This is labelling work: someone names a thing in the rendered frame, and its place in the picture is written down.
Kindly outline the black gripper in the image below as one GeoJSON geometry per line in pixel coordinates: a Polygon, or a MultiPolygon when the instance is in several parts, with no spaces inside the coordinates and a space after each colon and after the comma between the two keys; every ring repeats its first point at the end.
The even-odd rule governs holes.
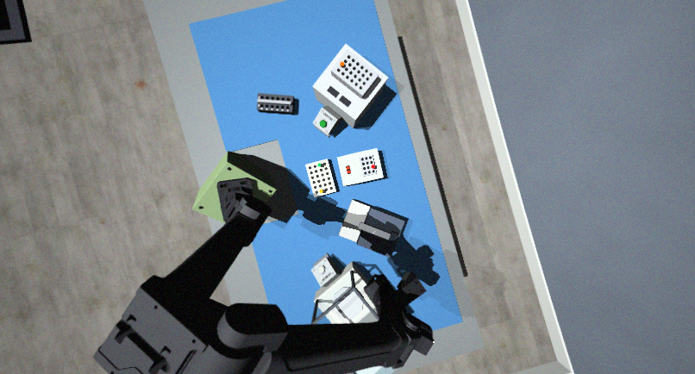
{"type": "Polygon", "coordinates": [[[393,301],[398,303],[395,299],[390,298],[390,297],[387,297],[387,298],[384,298],[381,300],[379,292],[378,292],[378,287],[380,285],[382,285],[383,283],[385,283],[386,281],[388,281],[388,280],[384,274],[380,274],[380,275],[374,274],[371,277],[369,283],[364,287],[364,291],[367,294],[367,296],[369,297],[369,299],[371,300],[371,302],[373,303],[373,305],[376,304],[376,306],[374,305],[376,310],[378,310],[379,304],[382,303],[385,299],[392,299],[393,301]],[[374,280],[374,278],[376,278],[376,279],[374,280]]]}

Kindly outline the blue bench mat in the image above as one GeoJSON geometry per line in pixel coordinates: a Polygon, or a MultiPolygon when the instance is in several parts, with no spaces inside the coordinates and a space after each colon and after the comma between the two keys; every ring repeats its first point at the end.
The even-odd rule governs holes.
{"type": "Polygon", "coordinates": [[[326,253],[394,290],[414,272],[426,292],[407,313],[432,331],[462,322],[373,0],[286,0],[189,23],[222,140],[233,152],[278,140],[299,215],[263,224],[252,242],[268,303],[311,324],[311,269],[326,253]],[[314,83],[344,45],[387,77],[354,128],[314,127],[314,83]],[[295,97],[294,115],[256,110],[257,93],[295,97]],[[337,157],[378,148],[383,178],[343,186],[337,157]],[[307,164],[328,159],[336,192],[314,197],[307,164]],[[339,236],[351,201],[405,221],[391,258],[339,236]]]}

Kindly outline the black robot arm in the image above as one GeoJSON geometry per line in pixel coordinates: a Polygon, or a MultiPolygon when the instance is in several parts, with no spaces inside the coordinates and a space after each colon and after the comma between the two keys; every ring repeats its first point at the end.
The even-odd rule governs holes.
{"type": "Polygon", "coordinates": [[[405,313],[426,292],[413,271],[396,291],[388,281],[378,287],[381,300],[398,304],[384,300],[379,320],[368,323],[288,325],[277,304],[210,299],[272,211],[253,197],[250,178],[216,187],[228,224],[166,277],[152,275],[135,292],[93,356],[109,374],[348,374],[403,367],[413,350],[427,355],[435,342],[431,326],[405,313]]]}

